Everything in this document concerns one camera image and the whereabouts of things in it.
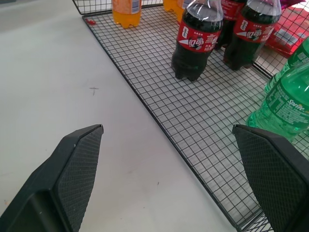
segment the orange bottle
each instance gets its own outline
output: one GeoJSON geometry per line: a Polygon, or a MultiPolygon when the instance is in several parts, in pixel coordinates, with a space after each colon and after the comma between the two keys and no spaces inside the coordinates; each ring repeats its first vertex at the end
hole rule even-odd
{"type": "Polygon", "coordinates": [[[176,8],[177,0],[163,0],[163,7],[165,11],[173,11],[176,8]]]}
{"type": "Polygon", "coordinates": [[[140,23],[141,0],[112,0],[112,16],[123,28],[140,23]]]}
{"type": "Polygon", "coordinates": [[[177,0],[177,4],[175,7],[175,13],[177,15],[177,21],[180,22],[182,20],[183,11],[185,8],[192,2],[192,0],[177,0]]]}

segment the green plastic bottle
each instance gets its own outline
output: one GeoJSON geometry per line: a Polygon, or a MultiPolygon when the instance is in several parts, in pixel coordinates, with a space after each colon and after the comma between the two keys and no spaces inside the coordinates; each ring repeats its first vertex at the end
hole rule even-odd
{"type": "Polygon", "coordinates": [[[280,80],[283,74],[293,67],[309,61],[309,37],[294,51],[294,53],[288,58],[285,65],[280,72],[276,73],[266,84],[264,88],[265,93],[269,93],[275,84],[280,80]]]}
{"type": "Polygon", "coordinates": [[[246,124],[282,135],[290,142],[305,131],[309,127],[309,62],[286,72],[246,124]]]}

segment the white table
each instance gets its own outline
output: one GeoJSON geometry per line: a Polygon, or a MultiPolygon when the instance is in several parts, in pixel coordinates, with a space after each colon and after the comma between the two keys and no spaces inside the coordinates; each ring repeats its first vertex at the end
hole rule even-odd
{"type": "Polygon", "coordinates": [[[102,123],[81,232],[235,231],[70,0],[0,5],[0,22],[0,214],[63,136],[102,123]]]}

